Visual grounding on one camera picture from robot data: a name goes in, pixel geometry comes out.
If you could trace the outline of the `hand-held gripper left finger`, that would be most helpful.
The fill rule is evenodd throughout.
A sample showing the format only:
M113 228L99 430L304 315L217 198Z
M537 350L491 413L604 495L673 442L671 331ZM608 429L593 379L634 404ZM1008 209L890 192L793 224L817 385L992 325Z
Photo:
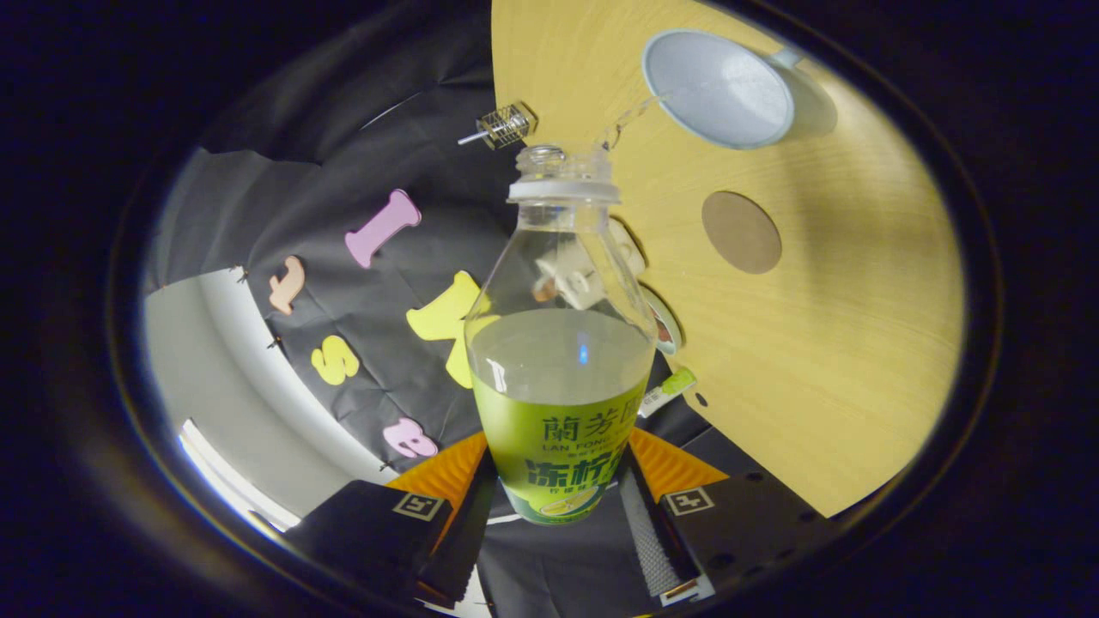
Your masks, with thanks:
M352 481L285 540L319 566L393 602L463 602L498 474L478 432L389 481Z

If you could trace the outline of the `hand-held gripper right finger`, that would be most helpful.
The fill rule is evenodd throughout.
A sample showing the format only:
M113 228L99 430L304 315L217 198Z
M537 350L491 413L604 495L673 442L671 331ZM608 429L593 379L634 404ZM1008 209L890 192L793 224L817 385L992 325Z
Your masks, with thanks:
M776 477L723 473L639 427L617 487L648 594L664 607L771 580L841 531Z

